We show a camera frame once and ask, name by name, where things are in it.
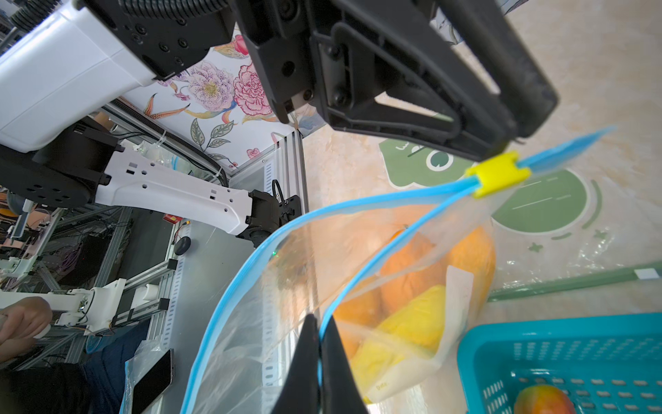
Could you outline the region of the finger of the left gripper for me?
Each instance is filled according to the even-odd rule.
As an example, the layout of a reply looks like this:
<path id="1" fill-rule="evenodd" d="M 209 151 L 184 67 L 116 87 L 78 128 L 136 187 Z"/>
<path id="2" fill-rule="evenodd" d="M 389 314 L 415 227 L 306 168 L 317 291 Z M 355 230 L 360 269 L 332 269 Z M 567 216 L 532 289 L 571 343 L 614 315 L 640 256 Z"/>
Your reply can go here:
<path id="1" fill-rule="evenodd" d="M 517 135 L 532 136 L 559 97 L 496 1 L 439 1 L 439 7 L 500 89 Z"/>

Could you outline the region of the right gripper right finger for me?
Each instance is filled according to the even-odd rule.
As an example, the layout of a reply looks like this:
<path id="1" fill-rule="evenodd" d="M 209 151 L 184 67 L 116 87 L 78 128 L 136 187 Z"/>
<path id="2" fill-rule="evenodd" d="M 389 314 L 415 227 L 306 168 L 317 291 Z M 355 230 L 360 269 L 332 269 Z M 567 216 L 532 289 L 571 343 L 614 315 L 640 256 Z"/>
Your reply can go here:
<path id="1" fill-rule="evenodd" d="M 320 341 L 321 412 L 326 414 L 367 414 L 341 341 L 331 318 Z"/>

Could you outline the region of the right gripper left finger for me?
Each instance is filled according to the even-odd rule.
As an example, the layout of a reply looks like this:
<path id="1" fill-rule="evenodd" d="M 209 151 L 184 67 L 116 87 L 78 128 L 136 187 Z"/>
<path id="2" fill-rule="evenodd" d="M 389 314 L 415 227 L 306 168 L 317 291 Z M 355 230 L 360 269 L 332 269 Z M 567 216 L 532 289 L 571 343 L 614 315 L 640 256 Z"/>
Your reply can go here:
<path id="1" fill-rule="evenodd" d="M 318 363 L 320 341 L 317 319 L 309 314 L 303 321 L 294 356 L 272 414 L 315 414 L 319 412 Z"/>

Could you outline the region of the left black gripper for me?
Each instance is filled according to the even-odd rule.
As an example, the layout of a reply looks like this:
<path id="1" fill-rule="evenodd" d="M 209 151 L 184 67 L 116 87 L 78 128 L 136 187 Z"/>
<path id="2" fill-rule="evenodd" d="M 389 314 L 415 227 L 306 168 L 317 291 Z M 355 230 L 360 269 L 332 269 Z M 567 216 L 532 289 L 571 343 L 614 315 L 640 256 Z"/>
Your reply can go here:
<path id="1" fill-rule="evenodd" d="M 309 104 L 333 129 L 486 160 L 515 121 L 427 24 L 347 20 L 348 1 L 231 1 L 268 107 Z"/>

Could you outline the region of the yellow zipper slider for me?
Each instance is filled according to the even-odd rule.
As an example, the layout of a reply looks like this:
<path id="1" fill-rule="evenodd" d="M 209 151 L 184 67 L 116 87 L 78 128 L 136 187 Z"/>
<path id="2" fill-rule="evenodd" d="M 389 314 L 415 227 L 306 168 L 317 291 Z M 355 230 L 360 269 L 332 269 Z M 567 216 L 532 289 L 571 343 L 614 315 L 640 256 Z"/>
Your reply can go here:
<path id="1" fill-rule="evenodd" d="M 474 198 L 485 198 L 494 193 L 521 184 L 529 179 L 532 171 L 529 167 L 520 167 L 519 154 L 510 152 L 483 161 L 465 172 L 467 177 L 475 177 L 479 187 L 473 193 Z"/>

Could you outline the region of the small yellow-orange mango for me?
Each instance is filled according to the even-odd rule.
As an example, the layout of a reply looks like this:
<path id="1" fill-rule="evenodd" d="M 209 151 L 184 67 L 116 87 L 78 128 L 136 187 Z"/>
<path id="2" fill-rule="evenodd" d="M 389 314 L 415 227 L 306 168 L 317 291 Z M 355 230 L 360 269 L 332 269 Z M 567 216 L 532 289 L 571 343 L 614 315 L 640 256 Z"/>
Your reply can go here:
<path id="1" fill-rule="evenodd" d="M 382 321 L 382 298 L 380 287 L 342 302 L 334 312 L 334 320 L 348 360 Z"/>

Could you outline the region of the yellow-green mango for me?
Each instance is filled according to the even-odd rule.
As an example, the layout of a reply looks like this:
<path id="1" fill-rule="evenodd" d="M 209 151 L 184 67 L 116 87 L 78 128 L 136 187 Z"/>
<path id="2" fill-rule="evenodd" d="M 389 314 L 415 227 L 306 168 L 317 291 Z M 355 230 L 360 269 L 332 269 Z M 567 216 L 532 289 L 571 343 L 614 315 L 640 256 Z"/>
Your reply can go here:
<path id="1" fill-rule="evenodd" d="M 386 400 L 429 373 L 445 330 L 445 307 L 446 287 L 433 286 L 363 341 L 350 367 L 365 402 Z"/>

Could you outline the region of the clear blue-zip bag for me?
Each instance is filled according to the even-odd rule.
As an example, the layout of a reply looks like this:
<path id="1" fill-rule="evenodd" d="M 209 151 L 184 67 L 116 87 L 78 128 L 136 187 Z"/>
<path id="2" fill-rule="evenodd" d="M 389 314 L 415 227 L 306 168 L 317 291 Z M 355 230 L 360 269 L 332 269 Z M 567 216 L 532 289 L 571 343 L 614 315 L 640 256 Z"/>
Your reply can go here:
<path id="1" fill-rule="evenodd" d="M 601 137 L 595 132 L 535 155 L 519 155 L 518 164 L 531 169 L 529 179 L 568 168 Z M 317 319 L 321 341 L 342 302 L 388 281 L 380 269 L 424 224 L 461 200 L 498 194 L 474 198 L 478 180 L 465 172 L 479 163 L 456 155 L 386 140 L 384 160 L 401 179 L 399 191 L 314 210 L 278 229 L 251 254 L 211 315 L 182 412 L 270 412 L 307 315 Z M 526 181 L 503 191 L 516 191 Z M 472 290 L 468 285 L 454 293 L 446 289 L 445 330 L 431 360 L 434 366 L 415 385 L 441 367 L 478 313 L 471 307 Z"/>

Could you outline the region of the clear green-zip bag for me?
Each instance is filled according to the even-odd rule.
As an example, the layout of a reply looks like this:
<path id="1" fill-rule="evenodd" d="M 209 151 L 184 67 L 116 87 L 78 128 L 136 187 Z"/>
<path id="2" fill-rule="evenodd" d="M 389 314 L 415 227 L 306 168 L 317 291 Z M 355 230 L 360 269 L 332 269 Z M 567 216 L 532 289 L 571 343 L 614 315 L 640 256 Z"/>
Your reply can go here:
<path id="1" fill-rule="evenodd" d="M 497 299 L 600 286 L 633 279 L 661 265 L 661 220 L 648 217 L 608 176 L 605 158 L 537 172 L 516 190 L 486 200 L 461 200 L 422 226 L 434 249 L 429 265 L 474 229 L 491 229 Z M 449 293 L 473 289 L 473 275 L 450 266 Z"/>

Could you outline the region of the teal plastic basket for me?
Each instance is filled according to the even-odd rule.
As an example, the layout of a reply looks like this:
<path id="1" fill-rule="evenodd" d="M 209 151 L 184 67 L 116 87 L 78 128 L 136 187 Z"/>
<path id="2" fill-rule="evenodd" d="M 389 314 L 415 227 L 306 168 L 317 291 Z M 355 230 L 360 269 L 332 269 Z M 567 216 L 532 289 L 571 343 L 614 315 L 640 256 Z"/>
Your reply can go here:
<path id="1" fill-rule="evenodd" d="M 661 315 L 485 324 L 460 342 L 470 413 L 512 413 L 531 386 L 560 389 L 578 413 L 661 411 Z"/>

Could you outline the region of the large orange mango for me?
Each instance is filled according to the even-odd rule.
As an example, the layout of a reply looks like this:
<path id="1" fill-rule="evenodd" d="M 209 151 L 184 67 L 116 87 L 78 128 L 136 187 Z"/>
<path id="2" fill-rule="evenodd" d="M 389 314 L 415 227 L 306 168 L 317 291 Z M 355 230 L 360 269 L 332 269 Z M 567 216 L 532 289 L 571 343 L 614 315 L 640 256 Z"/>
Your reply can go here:
<path id="1" fill-rule="evenodd" d="M 479 226 L 448 254 L 450 266 L 473 275 L 472 304 L 479 310 L 487 301 L 496 269 L 496 248 L 491 229 Z"/>

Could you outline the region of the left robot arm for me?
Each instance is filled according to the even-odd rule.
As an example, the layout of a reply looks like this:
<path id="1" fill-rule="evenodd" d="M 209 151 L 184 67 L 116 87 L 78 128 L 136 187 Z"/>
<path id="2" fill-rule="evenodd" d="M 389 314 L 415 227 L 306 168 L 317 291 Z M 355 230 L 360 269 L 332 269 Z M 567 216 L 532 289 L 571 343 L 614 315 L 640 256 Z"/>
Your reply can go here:
<path id="1" fill-rule="evenodd" d="M 1 183 L 28 203 L 161 211 L 259 245 L 297 197 L 180 174 L 126 150 L 93 110 L 178 75 L 239 30 L 251 64 L 215 111 L 333 129 L 482 161 L 532 136 L 559 98 L 493 1 L 27 1 L 1 57 Z"/>

